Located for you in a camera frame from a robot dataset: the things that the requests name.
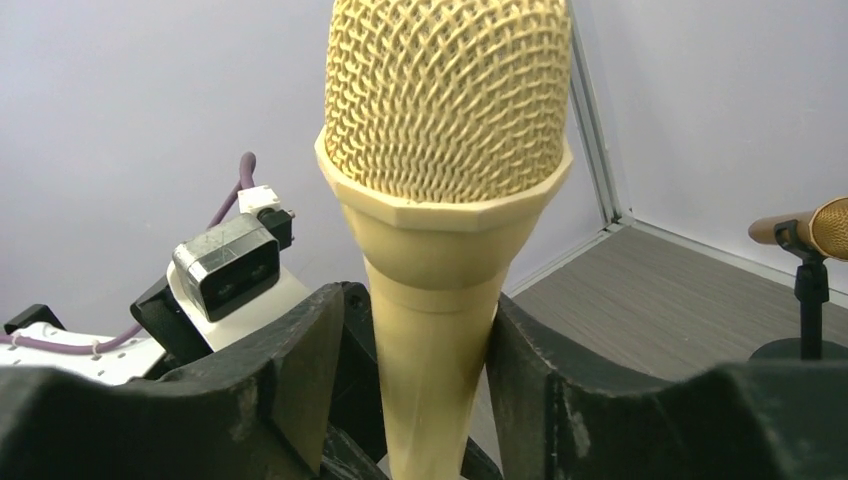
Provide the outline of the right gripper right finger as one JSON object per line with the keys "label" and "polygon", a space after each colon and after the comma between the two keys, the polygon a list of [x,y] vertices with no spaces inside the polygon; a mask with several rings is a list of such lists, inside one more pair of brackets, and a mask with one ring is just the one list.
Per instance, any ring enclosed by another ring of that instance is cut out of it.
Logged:
{"label": "right gripper right finger", "polygon": [[486,360],[507,479],[843,479],[843,361],[724,363],[672,382],[502,297]]}

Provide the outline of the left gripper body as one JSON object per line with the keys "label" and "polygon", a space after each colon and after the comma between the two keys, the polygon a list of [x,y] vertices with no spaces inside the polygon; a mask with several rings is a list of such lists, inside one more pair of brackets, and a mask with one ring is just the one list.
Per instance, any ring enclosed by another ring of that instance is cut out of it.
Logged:
{"label": "left gripper body", "polygon": [[130,305],[130,313],[178,365],[190,364],[212,353],[175,299],[165,276]]}

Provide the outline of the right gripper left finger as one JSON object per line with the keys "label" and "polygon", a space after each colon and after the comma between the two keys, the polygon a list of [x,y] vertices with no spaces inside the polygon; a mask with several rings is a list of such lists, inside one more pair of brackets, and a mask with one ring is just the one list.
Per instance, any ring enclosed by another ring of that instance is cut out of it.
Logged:
{"label": "right gripper left finger", "polygon": [[156,381],[1,372],[5,479],[316,479],[344,323],[328,284]]}

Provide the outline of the black round-base stand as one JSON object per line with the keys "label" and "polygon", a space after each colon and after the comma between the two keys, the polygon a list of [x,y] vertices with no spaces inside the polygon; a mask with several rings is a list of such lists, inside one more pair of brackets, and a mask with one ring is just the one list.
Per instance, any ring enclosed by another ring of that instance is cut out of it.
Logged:
{"label": "black round-base stand", "polygon": [[801,260],[795,273],[794,296],[799,302],[800,336],[764,344],[751,359],[846,360],[847,347],[823,339],[823,305],[830,300],[825,256],[800,236],[796,219],[776,221],[765,237]]}

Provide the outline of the cream yellow microphone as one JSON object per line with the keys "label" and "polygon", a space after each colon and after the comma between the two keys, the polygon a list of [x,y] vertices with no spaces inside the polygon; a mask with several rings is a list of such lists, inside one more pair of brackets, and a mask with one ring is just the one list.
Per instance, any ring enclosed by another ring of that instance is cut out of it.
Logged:
{"label": "cream yellow microphone", "polygon": [[337,1],[318,165],[362,252],[389,469],[456,479],[499,296],[569,174],[563,1]]}

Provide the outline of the gold microphone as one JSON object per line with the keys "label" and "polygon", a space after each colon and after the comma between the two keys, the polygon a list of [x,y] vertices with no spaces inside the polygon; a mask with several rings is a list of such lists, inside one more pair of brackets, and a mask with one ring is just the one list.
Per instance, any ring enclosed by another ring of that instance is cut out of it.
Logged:
{"label": "gold microphone", "polygon": [[797,244],[827,258],[847,260],[847,198],[838,197],[814,210],[761,218],[748,228],[749,237],[763,245]]}

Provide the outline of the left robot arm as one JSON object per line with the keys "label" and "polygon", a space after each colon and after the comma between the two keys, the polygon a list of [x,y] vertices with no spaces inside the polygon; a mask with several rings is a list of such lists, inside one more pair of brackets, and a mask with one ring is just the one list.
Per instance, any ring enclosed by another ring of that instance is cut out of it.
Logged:
{"label": "left robot arm", "polygon": [[166,279],[130,305],[133,326],[116,337],[68,331],[45,304],[1,327],[3,366],[60,368],[108,385],[155,380],[212,353],[178,305]]}

